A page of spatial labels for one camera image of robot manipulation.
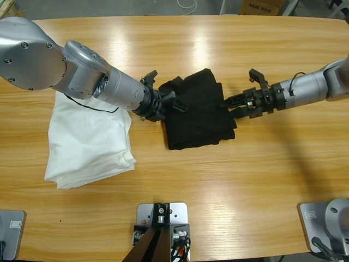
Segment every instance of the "floor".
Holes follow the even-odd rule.
[[[196,0],[193,15],[218,15],[223,0]],[[87,16],[184,15],[194,9],[181,8],[176,0],[16,0],[27,18],[53,19]],[[194,0],[179,0],[183,6]],[[300,0],[294,16],[328,17],[335,7],[328,9],[330,0]],[[237,14],[242,0],[227,0],[227,14]],[[278,262],[280,257],[265,258]],[[282,262],[320,262],[309,253],[286,255]]]

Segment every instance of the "wire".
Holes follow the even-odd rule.
[[[281,258],[279,259],[279,262],[282,262],[284,257],[285,257],[285,255],[282,255]]]
[[[177,4],[178,4],[180,7],[184,8],[184,9],[189,9],[189,8],[192,8],[192,7],[195,6],[195,8],[194,8],[191,12],[189,12],[189,13],[187,13],[187,14],[184,14],[184,15],[190,15],[191,13],[193,13],[193,12],[196,10],[196,8],[197,8],[197,1],[196,1],[196,0],[193,0],[193,1],[194,1],[194,4],[192,4],[192,5],[189,6],[189,7],[184,7],[184,6],[182,6],[182,5],[179,3],[179,0],[177,0]]]
[[[189,237],[178,240],[176,244],[173,245],[171,261],[174,262],[176,259],[179,259],[178,262],[187,262],[190,245],[191,241]]]
[[[289,92],[291,95],[293,95],[293,90],[292,90],[293,81],[295,80],[295,78],[296,78],[297,75],[299,75],[299,74],[305,75],[304,72],[298,72],[297,74],[294,75],[294,77],[292,78],[291,83],[290,83],[290,88],[288,89],[288,92]]]
[[[80,104],[78,101],[75,101],[74,99],[72,99],[70,96],[64,94],[68,99],[70,99],[71,101],[74,101],[76,104],[80,105],[80,106],[83,106],[84,108],[90,108],[89,106],[86,106],[86,105],[83,105],[83,104]],[[96,109],[96,108],[90,108],[92,110],[95,110],[95,111],[99,111],[99,112],[107,112],[107,113],[115,113],[119,107],[117,107],[114,111],[106,111],[106,110],[100,110],[100,109]]]

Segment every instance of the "cardboard box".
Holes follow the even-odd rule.
[[[284,0],[244,0],[239,15],[278,15]]]
[[[5,0],[0,6],[0,18],[9,16],[24,17],[24,13],[17,7],[17,4],[14,0]]]

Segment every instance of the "wooden table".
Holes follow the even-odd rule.
[[[155,87],[210,68],[225,97],[347,56],[344,21],[300,17],[99,17],[37,21]],[[54,91],[0,81],[1,209],[27,212],[19,259],[121,261],[140,203],[188,205],[192,260],[306,252],[297,204],[349,197],[349,100],[237,121],[236,139],[170,151],[161,123],[132,115],[136,171],[70,190],[44,181]]]

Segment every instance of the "white cable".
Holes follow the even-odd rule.
[[[184,6],[182,6],[182,5],[179,3],[179,0],[177,0],[177,4],[178,4],[180,7],[184,8],[184,9],[189,9],[189,8],[192,8],[193,6],[195,6],[195,8],[194,8],[191,12],[189,12],[189,13],[187,13],[187,14],[184,14],[184,15],[190,15],[191,13],[193,13],[193,12],[196,10],[196,8],[197,8],[197,2],[196,2],[196,0],[193,0],[193,1],[194,1],[194,4],[192,4],[192,5],[189,6],[189,7],[184,7]]]

